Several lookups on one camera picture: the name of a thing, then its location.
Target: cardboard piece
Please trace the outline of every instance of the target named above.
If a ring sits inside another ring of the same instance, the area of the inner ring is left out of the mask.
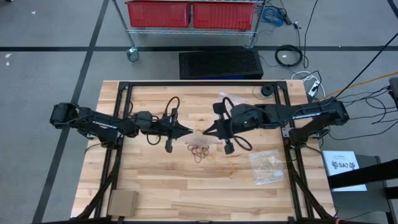
[[[132,190],[113,190],[108,215],[132,217],[138,192]]]

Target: red plastic bin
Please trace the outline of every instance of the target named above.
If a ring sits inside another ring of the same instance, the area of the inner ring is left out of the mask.
[[[132,27],[188,27],[189,3],[129,1]]]
[[[253,13],[252,3],[193,3],[193,27],[250,30]]]

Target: wooden tabletop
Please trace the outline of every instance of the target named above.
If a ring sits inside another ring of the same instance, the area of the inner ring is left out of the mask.
[[[302,81],[289,80],[287,84],[292,105],[307,103]],[[97,111],[112,115],[118,85],[118,81],[103,83]],[[197,132],[210,127],[218,119],[212,104],[220,102],[224,96],[229,96],[234,104],[275,103],[274,97],[262,97],[259,86],[134,86],[132,111],[150,111],[161,116],[173,96],[181,99],[178,121]],[[303,119],[296,121],[296,125],[300,127],[307,122],[309,119]],[[142,133],[136,138],[125,138],[118,189],[139,192],[135,215],[126,220],[286,221],[287,217],[294,217],[280,129],[257,129],[239,135],[252,144],[253,150],[245,151],[233,142],[235,152],[228,156],[217,138],[200,134],[174,140],[171,154],[164,149],[166,138],[156,146],[149,145]],[[157,139],[151,136],[150,140],[155,142]],[[187,145],[193,142],[210,143],[209,156],[200,163],[195,162],[187,149]],[[98,140],[93,140],[88,145],[96,143]],[[319,149],[315,140],[309,140],[308,145]],[[272,150],[279,152],[285,179],[256,185],[248,155]],[[105,151],[98,146],[86,153],[72,217],[83,211],[98,190]],[[334,215],[322,157],[306,148],[302,149],[302,156],[309,189]],[[300,190],[298,192],[302,212],[306,216],[303,195]],[[108,199],[109,192],[104,198],[103,216]]]

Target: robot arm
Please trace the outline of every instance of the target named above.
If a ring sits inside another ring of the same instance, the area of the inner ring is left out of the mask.
[[[167,111],[160,119],[153,119],[149,111],[140,111],[123,119],[79,107],[71,103],[60,103],[54,106],[50,123],[57,129],[76,128],[86,138],[96,136],[103,147],[117,149],[118,133],[134,138],[141,130],[142,134],[167,136],[165,149],[172,152],[172,139],[178,139],[192,133],[191,129],[182,126],[177,121],[177,109],[173,108],[171,115]]]
[[[225,101],[231,106],[231,115],[226,110]],[[304,105],[285,106],[280,104],[233,105],[229,98],[223,102],[213,104],[213,110],[219,119],[203,132],[205,135],[216,136],[226,141],[225,152],[231,154],[234,151],[229,139],[240,138],[235,134],[250,131],[257,128],[275,129],[284,127],[290,120],[315,118],[302,128],[290,129],[288,134],[292,145],[305,144],[310,135],[321,131],[329,125],[343,125],[349,120],[349,116],[342,102],[330,98],[316,103]]]

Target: metal wire shelf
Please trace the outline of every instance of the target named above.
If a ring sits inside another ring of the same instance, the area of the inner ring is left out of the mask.
[[[129,34],[206,34],[206,35],[248,35],[252,36],[254,31],[236,29],[196,29],[193,27],[133,27],[128,29]]]
[[[259,3],[261,4],[260,10],[257,14],[262,15],[264,10],[264,6],[267,0],[156,0],[156,1],[188,1],[188,2],[250,2],[250,3]],[[261,17],[254,15],[254,19],[256,23],[254,23],[251,27],[251,30],[238,30],[238,29],[196,29],[192,26],[193,19],[190,19],[190,25],[187,28],[171,28],[171,27],[133,27],[128,28],[126,22],[123,19],[123,15],[120,11],[118,3],[116,0],[112,0],[116,12],[120,18],[120,21],[126,31],[127,37],[131,43],[131,48],[126,52],[127,58],[131,62],[135,62],[139,58],[138,49],[134,43],[135,34],[204,34],[204,35],[240,35],[240,36],[248,36],[249,45],[245,45],[248,48],[252,48],[254,46],[254,40],[256,40],[256,36],[258,35],[258,27],[260,23]]]

